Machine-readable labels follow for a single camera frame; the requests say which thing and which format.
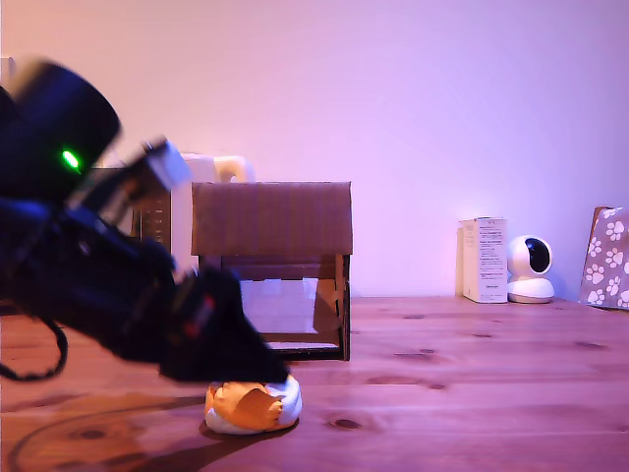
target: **camera lens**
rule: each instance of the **camera lens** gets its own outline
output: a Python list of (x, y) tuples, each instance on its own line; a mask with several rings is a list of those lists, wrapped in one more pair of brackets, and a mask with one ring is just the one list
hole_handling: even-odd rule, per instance
[(529, 249), (531, 268), (537, 273), (544, 272), (550, 264), (550, 252), (546, 244), (539, 239), (529, 238), (526, 245)]

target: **cardboard flap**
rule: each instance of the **cardboard flap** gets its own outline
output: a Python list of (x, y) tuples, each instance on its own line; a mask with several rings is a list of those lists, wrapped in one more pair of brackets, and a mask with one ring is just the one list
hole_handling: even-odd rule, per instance
[(350, 183), (196, 183), (195, 256), (349, 255)]
[(224, 256), (223, 268), (231, 269), (241, 280), (333, 279), (336, 256)]

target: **white box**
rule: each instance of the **white box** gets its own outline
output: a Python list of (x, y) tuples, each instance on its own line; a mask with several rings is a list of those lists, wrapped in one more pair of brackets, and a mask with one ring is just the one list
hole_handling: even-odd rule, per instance
[(478, 303), (506, 303), (506, 220), (475, 218), (461, 223), (463, 295)]

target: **paw print pattern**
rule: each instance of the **paw print pattern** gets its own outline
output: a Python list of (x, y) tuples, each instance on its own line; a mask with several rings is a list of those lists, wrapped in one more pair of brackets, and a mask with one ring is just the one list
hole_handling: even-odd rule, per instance
[(607, 251), (606, 254), (607, 259), (605, 259), (605, 262), (608, 263), (611, 268), (617, 268), (622, 265), (624, 254), (622, 252), (618, 252), (618, 248), (613, 248), (611, 251)]
[(605, 219), (608, 219), (608, 218), (610, 218), (610, 217), (614, 216), (615, 214), (617, 214), (617, 213), (618, 213), (619, 211), (621, 211), (621, 210), (622, 210), (622, 206), (621, 206), (621, 207), (619, 207), (619, 208), (606, 209), (606, 210), (602, 213), (602, 216), (603, 216)]
[(605, 296), (602, 293), (602, 288), (599, 290), (593, 290), (590, 292), (590, 296), (588, 297), (588, 302), (593, 303), (594, 305), (602, 305)]
[(602, 251), (602, 249), (600, 248), (600, 241), (595, 236), (594, 238), (592, 238), (592, 241), (590, 242), (590, 247), (588, 248), (588, 252), (590, 253), (590, 256), (595, 258), (600, 251)]
[(629, 290), (625, 290), (618, 297), (619, 308), (629, 308)]
[(612, 241), (620, 241), (620, 235), (624, 232), (625, 226), (622, 221), (616, 221), (615, 223), (607, 224), (607, 231), (605, 234), (609, 236)]
[(605, 268), (602, 265), (592, 264), (592, 267), (588, 267), (586, 272), (586, 279), (590, 280), (594, 285), (598, 285), (604, 279)]
[(613, 297), (620, 290), (620, 277), (613, 277), (609, 280), (609, 284), (605, 291), (609, 294), (610, 297)]

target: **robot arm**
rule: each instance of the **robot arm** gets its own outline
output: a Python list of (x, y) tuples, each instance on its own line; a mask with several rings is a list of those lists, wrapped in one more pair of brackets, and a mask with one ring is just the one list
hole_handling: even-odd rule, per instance
[(0, 295), (51, 327), (62, 355), (42, 376), (6, 366), (0, 375), (58, 375), (68, 348), (58, 323), (175, 381), (285, 382), (286, 368), (245, 317), (237, 279), (207, 267), (175, 283), (162, 246), (124, 235), (98, 214), (116, 192), (137, 203), (181, 182), (183, 159), (172, 145), (145, 146), (70, 208), (66, 200), (118, 133), (115, 112), (91, 85), (50, 63), (17, 90), (0, 100)]

